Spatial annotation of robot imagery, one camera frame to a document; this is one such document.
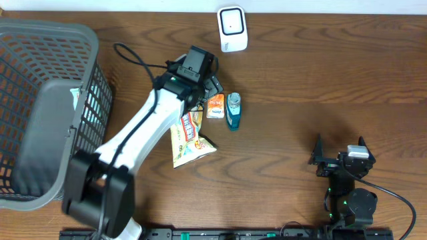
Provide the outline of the teal wet wipes pack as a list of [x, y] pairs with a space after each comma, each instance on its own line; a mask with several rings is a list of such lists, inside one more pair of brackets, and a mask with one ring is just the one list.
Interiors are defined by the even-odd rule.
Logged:
[[73, 108], [74, 108], [74, 110], [76, 110], [77, 104], [79, 102], [80, 89], [79, 88], [72, 88], [69, 91], [73, 97]]

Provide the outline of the yellow snack bag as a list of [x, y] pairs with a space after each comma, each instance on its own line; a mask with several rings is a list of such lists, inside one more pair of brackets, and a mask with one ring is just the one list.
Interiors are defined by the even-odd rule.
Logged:
[[203, 107], [194, 107], [170, 127], [174, 169], [217, 151], [207, 139], [199, 136], [202, 119]]

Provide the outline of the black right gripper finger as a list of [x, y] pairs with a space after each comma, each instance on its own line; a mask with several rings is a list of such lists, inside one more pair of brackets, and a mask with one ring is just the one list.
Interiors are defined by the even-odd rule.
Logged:
[[319, 165], [323, 161], [324, 161], [324, 152], [323, 152], [322, 138], [321, 138], [321, 135], [318, 134], [315, 145], [314, 145], [314, 149], [310, 155], [308, 163], [310, 165]]
[[369, 148], [367, 147], [366, 142], [365, 142], [363, 136], [359, 137], [359, 139], [358, 139], [358, 145], [361, 146], [361, 148], [363, 148], [363, 150], [366, 152], [366, 156], [367, 157], [372, 157], [372, 153], [369, 150]]

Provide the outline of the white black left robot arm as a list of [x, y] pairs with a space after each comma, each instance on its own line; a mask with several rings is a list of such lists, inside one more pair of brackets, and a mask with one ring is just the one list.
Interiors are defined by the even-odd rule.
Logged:
[[135, 174], [163, 134], [210, 97], [222, 92], [218, 58], [191, 53], [153, 77], [147, 101], [127, 125], [94, 152], [79, 150], [69, 161], [62, 210], [95, 229], [94, 239], [138, 239], [133, 222]]

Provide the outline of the blue mouthwash bottle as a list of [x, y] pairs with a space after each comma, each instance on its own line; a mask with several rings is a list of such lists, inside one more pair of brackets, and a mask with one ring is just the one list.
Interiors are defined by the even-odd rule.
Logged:
[[230, 93], [226, 98], [226, 119], [231, 131], [239, 129], [241, 116], [241, 96], [236, 92]]

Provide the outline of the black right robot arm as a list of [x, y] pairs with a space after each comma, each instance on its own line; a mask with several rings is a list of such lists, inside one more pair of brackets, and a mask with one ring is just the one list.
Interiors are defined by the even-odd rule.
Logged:
[[355, 182], [369, 173], [376, 159], [362, 137], [358, 144], [348, 145], [335, 158], [324, 156], [321, 137], [318, 137], [309, 164], [317, 166], [316, 175], [329, 181], [324, 208], [331, 223], [324, 227], [332, 236], [340, 230], [365, 229], [373, 223], [378, 197], [375, 193], [355, 187]]

